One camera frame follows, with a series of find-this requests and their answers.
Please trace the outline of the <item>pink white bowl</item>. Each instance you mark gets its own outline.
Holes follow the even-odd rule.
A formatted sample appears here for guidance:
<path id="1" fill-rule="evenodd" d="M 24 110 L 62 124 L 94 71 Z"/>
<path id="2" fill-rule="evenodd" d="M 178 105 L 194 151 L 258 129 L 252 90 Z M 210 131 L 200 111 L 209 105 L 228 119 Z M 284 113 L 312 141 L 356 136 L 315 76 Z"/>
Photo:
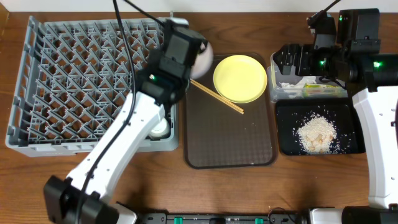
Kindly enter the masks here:
<path id="1" fill-rule="evenodd" d="M 201 49 L 204 51 L 197 55 L 195 63 L 191 69 L 190 78 L 196 80 L 206 74 L 210 69 L 213 61 L 213 48 L 210 43 L 207 46 L 201 45 Z"/>

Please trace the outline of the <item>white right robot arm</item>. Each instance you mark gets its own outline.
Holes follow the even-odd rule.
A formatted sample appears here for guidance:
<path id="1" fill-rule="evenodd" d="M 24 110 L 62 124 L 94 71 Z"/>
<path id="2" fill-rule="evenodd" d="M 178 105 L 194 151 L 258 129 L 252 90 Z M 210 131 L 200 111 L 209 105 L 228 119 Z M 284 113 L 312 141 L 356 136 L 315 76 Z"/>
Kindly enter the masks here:
<path id="1" fill-rule="evenodd" d="M 305 223 L 397 222 L 397 55 L 382 54 L 380 12 L 347 9 L 337 19 L 326 10 L 307 18 L 312 44 L 286 44 L 273 55 L 283 75 L 341 80 L 364 137 L 367 206 L 312 208 Z"/>

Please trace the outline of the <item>small white cup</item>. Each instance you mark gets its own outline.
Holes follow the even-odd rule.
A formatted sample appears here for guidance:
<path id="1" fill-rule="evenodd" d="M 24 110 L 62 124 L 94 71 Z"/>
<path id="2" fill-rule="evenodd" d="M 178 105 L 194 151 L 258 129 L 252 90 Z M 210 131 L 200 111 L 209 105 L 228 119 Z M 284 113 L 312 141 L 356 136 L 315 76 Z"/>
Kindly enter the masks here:
<path id="1" fill-rule="evenodd" d="M 151 139 L 163 139 L 167 138 L 170 134 L 169 122 L 163 118 L 161 122 L 156 125 L 149 133 Z"/>

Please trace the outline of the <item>yellow round plate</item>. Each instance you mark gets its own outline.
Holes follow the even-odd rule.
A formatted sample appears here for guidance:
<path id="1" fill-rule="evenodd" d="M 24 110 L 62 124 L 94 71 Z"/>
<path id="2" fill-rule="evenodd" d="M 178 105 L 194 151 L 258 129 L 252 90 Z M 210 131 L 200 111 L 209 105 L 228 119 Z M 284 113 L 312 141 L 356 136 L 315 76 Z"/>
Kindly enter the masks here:
<path id="1" fill-rule="evenodd" d="M 217 92 L 233 103 L 250 103 L 258 99 L 267 86 L 262 64 L 247 55 L 224 58 L 215 68 L 213 83 Z"/>

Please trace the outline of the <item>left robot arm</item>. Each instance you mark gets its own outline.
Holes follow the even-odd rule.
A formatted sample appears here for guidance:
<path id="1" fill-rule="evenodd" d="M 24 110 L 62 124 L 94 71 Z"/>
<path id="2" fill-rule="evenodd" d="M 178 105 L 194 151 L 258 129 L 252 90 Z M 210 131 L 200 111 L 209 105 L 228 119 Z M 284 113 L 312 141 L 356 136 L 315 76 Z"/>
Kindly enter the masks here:
<path id="1" fill-rule="evenodd" d="M 153 50 L 150 62 L 135 76 L 121 112 L 95 148 L 62 180 L 51 176 L 44 186 L 53 223 L 135 223 L 137 215 L 110 205 L 121 174 L 141 142 L 176 104 L 190 83 L 197 55 L 187 50 Z"/>

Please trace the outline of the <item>yellow orange snack wrapper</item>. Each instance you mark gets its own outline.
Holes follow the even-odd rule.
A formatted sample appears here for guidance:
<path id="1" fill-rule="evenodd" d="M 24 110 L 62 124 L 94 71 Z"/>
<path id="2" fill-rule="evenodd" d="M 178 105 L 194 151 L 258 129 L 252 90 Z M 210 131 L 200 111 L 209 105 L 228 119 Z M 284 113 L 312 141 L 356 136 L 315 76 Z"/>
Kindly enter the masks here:
<path id="1" fill-rule="evenodd" d="M 303 97 L 321 96 L 321 95 L 336 95 L 343 92 L 339 86 L 325 85 L 325 84 L 308 84 L 306 83 L 302 90 Z"/>

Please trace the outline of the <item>rice food scraps pile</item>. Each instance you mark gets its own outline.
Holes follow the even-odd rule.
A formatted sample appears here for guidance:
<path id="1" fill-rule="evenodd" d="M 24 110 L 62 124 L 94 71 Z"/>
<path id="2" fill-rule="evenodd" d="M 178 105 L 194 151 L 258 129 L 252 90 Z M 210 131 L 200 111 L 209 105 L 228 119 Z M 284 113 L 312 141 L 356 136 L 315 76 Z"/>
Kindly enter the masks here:
<path id="1" fill-rule="evenodd" d="M 337 154 L 341 150 L 336 125 L 318 113 L 299 121 L 292 135 L 298 138 L 295 142 L 307 154 Z"/>

